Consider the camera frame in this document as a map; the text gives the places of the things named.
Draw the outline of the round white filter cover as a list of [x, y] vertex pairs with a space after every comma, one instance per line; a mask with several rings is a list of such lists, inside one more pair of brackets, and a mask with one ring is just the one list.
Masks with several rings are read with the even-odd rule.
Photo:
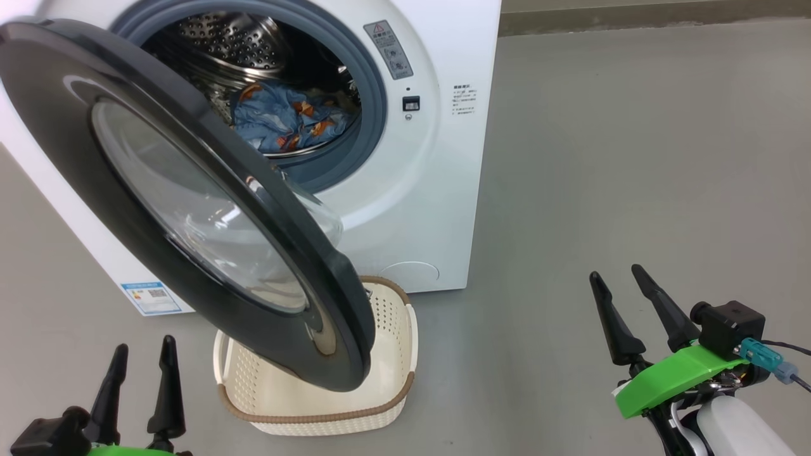
[[380, 277], [397, 283], [408, 293], [438, 291], [440, 272], [426, 262], [398, 262], [379, 271]]

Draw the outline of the blue cartoon print garment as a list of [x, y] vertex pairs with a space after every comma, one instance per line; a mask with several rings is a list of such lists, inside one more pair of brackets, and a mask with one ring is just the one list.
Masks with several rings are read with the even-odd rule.
[[260, 81], [231, 96], [235, 132], [261, 153], [299, 152], [339, 138], [357, 109], [341, 96]]

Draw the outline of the grey rubber door gasket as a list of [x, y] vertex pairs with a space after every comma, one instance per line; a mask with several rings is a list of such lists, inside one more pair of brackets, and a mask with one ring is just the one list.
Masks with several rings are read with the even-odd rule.
[[316, 152], [287, 158], [263, 155], [313, 193], [353, 176], [383, 139], [388, 116], [386, 78], [370, 48], [367, 32], [359, 24], [328, 11], [316, 0], [134, 0], [111, 23], [110, 31], [144, 49], [144, 43], [160, 29], [182, 18], [213, 11], [244, 12], [290, 24], [323, 43], [347, 66], [360, 96], [359, 123], [347, 135]]

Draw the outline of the black round washer door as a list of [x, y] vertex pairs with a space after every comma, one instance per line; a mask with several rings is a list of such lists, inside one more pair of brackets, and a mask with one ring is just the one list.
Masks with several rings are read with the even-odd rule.
[[0, 25], [0, 133], [37, 187], [119, 265], [141, 265], [221, 332], [332, 391], [361, 386], [376, 337], [339, 220], [296, 193], [182, 76], [87, 23]]

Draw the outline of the steel washer drum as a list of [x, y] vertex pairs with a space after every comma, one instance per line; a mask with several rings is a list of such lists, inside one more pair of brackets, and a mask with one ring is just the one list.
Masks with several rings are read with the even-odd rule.
[[[202, 92], [232, 130], [231, 96], [260, 81], [341, 96], [357, 113], [339, 138], [362, 116], [359, 92], [347, 66], [316, 38], [270, 17], [237, 11], [191, 15], [160, 29], [144, 49]], [[337, 139], [299, 152], [263, 154], [301, 156]]]

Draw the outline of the grey warning sticker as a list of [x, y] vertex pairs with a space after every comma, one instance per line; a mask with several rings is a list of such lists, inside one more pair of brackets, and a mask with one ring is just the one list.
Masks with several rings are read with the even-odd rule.
[[391, 78], [402, 80], [414, 75], [402, 44], [387, 20], [365, 24], [363, 29], [379, 51]]

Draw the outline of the blue energy label sticker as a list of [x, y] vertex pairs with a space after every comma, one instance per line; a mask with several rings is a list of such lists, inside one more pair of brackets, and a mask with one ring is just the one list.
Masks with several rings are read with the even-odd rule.
[[120, 288], [142, 315], [170, 315], [184, 312], [161, 282], [123, 283]]

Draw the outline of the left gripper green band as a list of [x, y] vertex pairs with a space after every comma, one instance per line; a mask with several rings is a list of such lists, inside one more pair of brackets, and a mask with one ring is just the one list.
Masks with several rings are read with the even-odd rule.
[[147, 425], [147, 432], [153, 439], [146, 448], [119, 446], [120, 390], [127, 375], [128, 357], [127, 344], [119, 344], [99, 387], [89, 424], [84, 428], [86, 438], [98, 446], [93, 446], [85, 456], [191, 456], [190, 451], [174, 452], [173, 440], [186, 433], [186, 420], [179, 357], [175, 338], [171, 335], [166, 335], [162, 341], [158, 362], [162, 378], [155, 411]]

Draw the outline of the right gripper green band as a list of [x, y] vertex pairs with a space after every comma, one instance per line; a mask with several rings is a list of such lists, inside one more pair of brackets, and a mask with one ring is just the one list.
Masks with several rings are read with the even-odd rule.
[[629, 380], [618, 384], [613, 392], [619, 413], [624, 419], [642, 417], [649, 421], [666, 456], [712, 456], [701, 432], [684, 424], [680, 411], [700, 407], [721, 393], [741, 388], [748, 362], [724, 360], [702, 346], [692, 345], [700, 337], [700, 329], [643, 266], [634, 263], [631, 271], [641, 294], [651, 301], [667, 334], [667, 346], [675, 354], [655, 364], [646, 361], [645, 344], [634, 337], [622, 319], [605, 281], [598, 272], [590, 273], [611, 361], [629, 368]]

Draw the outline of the white front-load washing machine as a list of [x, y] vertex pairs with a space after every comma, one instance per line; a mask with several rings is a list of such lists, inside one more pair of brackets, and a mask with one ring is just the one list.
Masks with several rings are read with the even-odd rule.
[[[76, 22], [98, 31], [102, 43], [122, 39], [127, 49], [141, 49], [148, 63], [171, 70], [110, 31], [133, 2], [0, 0], [0, 27]], [[414, 72], [402, 80], [391, 78], [369, 37], [386, 78], [383, 139], [353, 176], [327, 190], [310, 191], [341, 217], [339, 249], [365, 276], [379, 276], [398, 262], [426, 262], [440, 272], [438, 291], [465, 288], [502, 0], [316, 3], [362, 29], [387, 20]], [[420, 96], [420, 111], [403, 112], [403, 96]]]

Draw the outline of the cream perforated laundry basket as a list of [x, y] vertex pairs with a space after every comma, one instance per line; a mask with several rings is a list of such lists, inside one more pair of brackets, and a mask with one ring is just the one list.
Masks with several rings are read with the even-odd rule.
[[296, 438], [370, 432], [391, 424], [415, 379], [417, 318], [396, 283], [375, 276], [362, 282], [376, 323], [371, 370], [362, 386], [344, 393], [312, 386], [218, 332], [212, 366], [226, 410], [261, 432]]

